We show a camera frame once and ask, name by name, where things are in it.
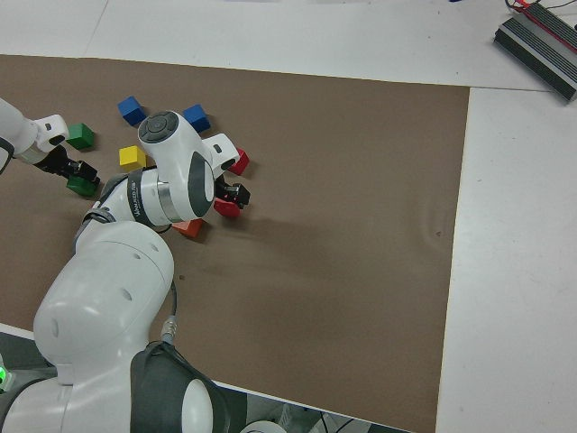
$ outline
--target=orange block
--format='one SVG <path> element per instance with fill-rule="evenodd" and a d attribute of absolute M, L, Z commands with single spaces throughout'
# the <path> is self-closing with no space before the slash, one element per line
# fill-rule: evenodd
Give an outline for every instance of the orange block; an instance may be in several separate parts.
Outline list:
<path fill-rule="evenodd" d="M 173 223 L 172 228 L 191 239 L 198 236 L 200 227 L 202 226 L 202 219 L 193 219 L 192 221 L 183 221 L 181 223 Z"/>

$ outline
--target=white tabletop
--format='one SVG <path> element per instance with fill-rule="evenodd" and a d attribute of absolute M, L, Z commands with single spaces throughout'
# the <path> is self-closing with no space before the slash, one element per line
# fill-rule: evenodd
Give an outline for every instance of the white tabletop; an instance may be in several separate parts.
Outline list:
<path fill-rule="evenodd" d="M 556 11 L 577 23 L 577 4 Z M 577 431 L 577 106 L 492 44 L 502 0 L 0 0 L 0 16 L 4 54 L 474 87 L 437 431 Z"/>

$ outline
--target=green block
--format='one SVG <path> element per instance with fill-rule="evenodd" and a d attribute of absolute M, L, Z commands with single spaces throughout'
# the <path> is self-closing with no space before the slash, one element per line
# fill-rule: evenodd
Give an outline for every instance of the green block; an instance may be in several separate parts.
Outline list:
<path fill-rule="evenodd" d="M 96 185 L 94 183 L 79 178 L 78 176 L 70 176 L 66 188 L 72 189 L 74 192 L 84 197 L 92 197 L 96 192 Z"/>
<path fill-rule="evenodd" d="M 78 150 L 92 147 L 92 144 L 94 144 L 94 133 L 85 124 L 69 126 L 69 134 L 70 137 L 67 142 Z"/>

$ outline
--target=blue block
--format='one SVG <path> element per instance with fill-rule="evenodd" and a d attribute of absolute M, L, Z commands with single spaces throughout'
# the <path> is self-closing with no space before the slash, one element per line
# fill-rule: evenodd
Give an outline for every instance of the blue block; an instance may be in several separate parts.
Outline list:
<path fill-rule="evenodd" d="M 202 109 L 200 104 L 187 108 L 182 112 L 182 115 L 199 134 L 210 128 L 210 122 L 208 122 L 205 110 Z"/>
<path fill-rule="evenodd" d="M 124 120 L 132 126 L 146 118 L 146 114 L 142 111 L 142 107 L 135 97 L 127 97 L 124 101 L 119 102 L 118 111 Z"/>

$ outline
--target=colored block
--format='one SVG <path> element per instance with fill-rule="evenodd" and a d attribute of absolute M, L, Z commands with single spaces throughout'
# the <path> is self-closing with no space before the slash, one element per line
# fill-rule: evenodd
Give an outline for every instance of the colored block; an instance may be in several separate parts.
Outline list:
<path fill-rule="evenodd" d="M 241 214 L 241 209 L 230 201 L 224 201 L 220 198 L 215 198 L 215 211 L 223 217 L 237 218 Z"/>
<path fill-rule="evenodd" d="M 84 197 L 92 197 L 96 192 L 96 185 L 94 183 L 78 176 L 70 176 L 66 188 L 72 189 L 74 192 Z"/>
<path fill-rule="evenodd" d="M 249 165 L 251 160 L 249 160 L 249 155 L 247 155 L 243 149 L 237 147 L 236 150 L 238 151 L 238 154 L 241 155 L 241 159 L 230 166 L 228 170 L 240 176 L 243 174 L 244 169 L 246 169 L 246 166 Z"/>
<path fill-rule="evenodd" d="M 202 226 L 202 219 L 193 219 L 192 221 L 183 221 L 181 223 L 173 223 L 172 228 L 180 232 L 186 237 L 195 238 L 198 236 L 200 227 Z"/>
<path fill-rule="evenodd" d="M 69 126 L 67 142 L 75 149 L 86 149 L 94 144 L 94 133 L 85 124 L 74 124 Z"/>
<path fill-rule="evenodd" d="M 146 114 L 142 111 L 142 107 L 135 97 L 127 97 L 124 101 L 119 102 L 118 111 L 124 120 L 132 126 L 146 118 Z"/>
<path fill-rule="evenodd" d="M 123 147 L 118 151 L 118 157 L 126 172 L 146 167 L 146 153 L 138 146 Z"/>
<path fill-rule="evenodd" d="M 210 128 L 208 117 L 206 117 L 205 110 L 200 104 L 187 108 L 182 112 L 182 115 L 199 134 Z"/>

